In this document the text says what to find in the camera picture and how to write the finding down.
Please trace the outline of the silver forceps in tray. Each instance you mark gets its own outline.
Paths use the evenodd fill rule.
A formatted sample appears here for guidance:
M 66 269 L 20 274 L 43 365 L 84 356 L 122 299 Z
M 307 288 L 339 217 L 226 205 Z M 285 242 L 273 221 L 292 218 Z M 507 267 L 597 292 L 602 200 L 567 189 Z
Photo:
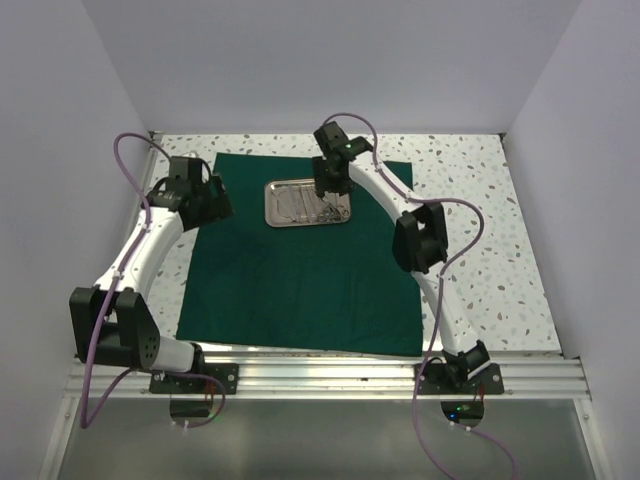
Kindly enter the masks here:
M 311 222 L 316 218 L 312 193 L 309 186 L 285 186 L 276 195 L 278 213 L 294 223 Z

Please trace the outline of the aluminium rail frame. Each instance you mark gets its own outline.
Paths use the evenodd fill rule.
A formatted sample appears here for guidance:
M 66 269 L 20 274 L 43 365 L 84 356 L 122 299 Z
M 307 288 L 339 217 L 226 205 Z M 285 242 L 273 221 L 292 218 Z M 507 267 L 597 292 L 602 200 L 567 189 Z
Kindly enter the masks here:
M 211 361 L 237 363 L 239 391 L 218 427 L 179 433 L 150 378 L 123 380 L 89 430 L 79 427 L 82 369 L 74 366 L 49 442 L 44 479 L 185 478 L 193 446 L 234 478 L 425 478 L 454 441 L 483 463 L 482 477 L 602 479 L 595 420 L 580 361 L 566 357 L 498 135 L 385 134 L 384 159 L 408 163 L 417 188 L 440 180 L 486 219 L 479 244 L 448 272 L 457 298 L 500 366 L 505 393 L 486 395 L 477 433 L 460 432 L 420 400 L 411 421 L 412 359 L 209 344 Z M 436 460 L 419 439 L 426 438 Z

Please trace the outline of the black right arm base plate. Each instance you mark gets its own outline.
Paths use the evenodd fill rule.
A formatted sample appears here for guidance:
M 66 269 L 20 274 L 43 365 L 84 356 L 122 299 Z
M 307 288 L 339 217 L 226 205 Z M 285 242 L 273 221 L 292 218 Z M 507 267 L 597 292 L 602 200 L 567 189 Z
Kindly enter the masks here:
M 429 362 L 423 371 L 421 364 L 414 364 L 414 379 L 418 385 L 418 396 L 470 395 L 502 395 L 505 387 L 502 373 L 497 363 L 490 363 L 486 368 L 466 380 L 458 378 L 450 366 L 442 361 Z

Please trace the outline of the silver surgical scissors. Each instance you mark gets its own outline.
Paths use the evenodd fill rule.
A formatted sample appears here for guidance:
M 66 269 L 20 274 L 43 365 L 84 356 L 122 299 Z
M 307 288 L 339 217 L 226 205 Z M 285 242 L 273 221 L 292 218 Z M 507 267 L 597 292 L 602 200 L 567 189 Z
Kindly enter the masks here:
M 320 198 L 319 212 L 316 220 L 319 223 L 344 223 L 351 218 L 351 202 L 349 195 L 326 193 Z

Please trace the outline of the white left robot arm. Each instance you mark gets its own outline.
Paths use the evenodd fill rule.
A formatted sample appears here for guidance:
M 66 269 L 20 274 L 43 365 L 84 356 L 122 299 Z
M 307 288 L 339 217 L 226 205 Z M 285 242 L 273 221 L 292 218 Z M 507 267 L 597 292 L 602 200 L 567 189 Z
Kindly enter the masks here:
M 191 230 L 232 216 L 220 175 L 194 157 L 172 157 L 146 194 L 136 225 L 112 265 L 69 299 L 77 356 L 86 365 L 172 372 L 185 392 L 201 390 L 207 367 L 194 344 L 161 334 L 146 299 L 169 250 Z

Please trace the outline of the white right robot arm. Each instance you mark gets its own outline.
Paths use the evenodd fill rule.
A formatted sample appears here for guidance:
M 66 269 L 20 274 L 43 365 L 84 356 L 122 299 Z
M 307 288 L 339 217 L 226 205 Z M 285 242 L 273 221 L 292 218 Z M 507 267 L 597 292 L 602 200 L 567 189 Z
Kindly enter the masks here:
M 317 195 L 349 194 L 360 186 L 384 209 L 394 223 L 393 257 L 401 270 L 412 275 L 434 313 L 447 384 L 457 392 L 470 391 L 490 365 L 490 357 L 461 302 L 444 297 L 446 270 L 469 250 L 448 254 L 444 205 L 453 200 L 419 197 L 377 157 L 377 137 L 350 138 L 333 117 L 323 122 L 314 138 L 322 151 L 312 159 Z

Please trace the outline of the dark green surgical cloth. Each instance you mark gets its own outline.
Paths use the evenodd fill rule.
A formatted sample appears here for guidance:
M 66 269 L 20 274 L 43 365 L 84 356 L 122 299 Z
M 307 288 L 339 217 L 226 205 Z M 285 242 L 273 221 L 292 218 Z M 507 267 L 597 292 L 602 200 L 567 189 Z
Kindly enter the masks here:
M 421 292 L 396 264 L 393 225 L 364 190 L 342 224 L 274 228 L 274 180 L 306 178 L 307 158 L 218 154 L 234 213 L 202 227 L 191 256 L 181 340 L 417 356 Z

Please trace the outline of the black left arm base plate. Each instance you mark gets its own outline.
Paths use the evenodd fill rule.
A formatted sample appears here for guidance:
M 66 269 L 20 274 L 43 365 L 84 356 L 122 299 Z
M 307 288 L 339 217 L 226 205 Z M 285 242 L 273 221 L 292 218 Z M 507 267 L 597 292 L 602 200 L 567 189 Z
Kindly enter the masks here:
M 237 363 L 206 363 L 201 373 L 154 373 L 149 392 L 158 395 L 197 395 L 224 390 L 227 395 L 235 395 L 239 379 L 240 367 Z

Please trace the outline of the stainless steel instrument tray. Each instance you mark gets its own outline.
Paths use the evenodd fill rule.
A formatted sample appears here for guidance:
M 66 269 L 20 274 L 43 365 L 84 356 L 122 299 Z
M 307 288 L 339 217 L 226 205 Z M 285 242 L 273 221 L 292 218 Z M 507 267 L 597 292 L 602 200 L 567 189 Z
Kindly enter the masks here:
M 275 180 L 264 190 L 265 221 L 273 228 L 342 224 L 351 218 L 349 194 L 316 194 L 313 179 Z

